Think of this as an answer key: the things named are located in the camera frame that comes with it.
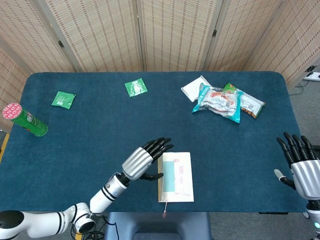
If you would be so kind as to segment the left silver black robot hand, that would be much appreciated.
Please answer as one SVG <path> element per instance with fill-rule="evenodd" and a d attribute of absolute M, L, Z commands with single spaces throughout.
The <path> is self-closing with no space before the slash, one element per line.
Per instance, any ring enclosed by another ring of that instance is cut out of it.
<path fill-rule="evenodd" d="M 147 142 L 138 147 L 122 164 L 121 176 L 127 178 L 126 181 L 136 181 L 138 179 L 155 181 L 164 176 L 164 174 L 148 174 L 147 169 L 157 161 L 167 150 L 174 145 L 169 144 L 171 138 L 160 137 Z"/>

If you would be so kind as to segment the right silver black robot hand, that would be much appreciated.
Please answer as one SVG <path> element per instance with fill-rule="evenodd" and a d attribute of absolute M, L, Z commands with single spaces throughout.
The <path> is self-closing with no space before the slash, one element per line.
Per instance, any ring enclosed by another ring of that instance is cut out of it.
<path fill-rule="evenodd" d="M 320 147 L 311 144 L 304 135 L 298 137 L 284 132 L 283 136 L 285 140 L 280 137 L 276 140 L 288 164 L 292 179 L 286 177 L 279 169 L 273 170 L 275 176 L 280 182 L 295 190 L 303 199 L 318 201 L 320 199 L 320 157 L 317 156 L 316 151 Z"/>

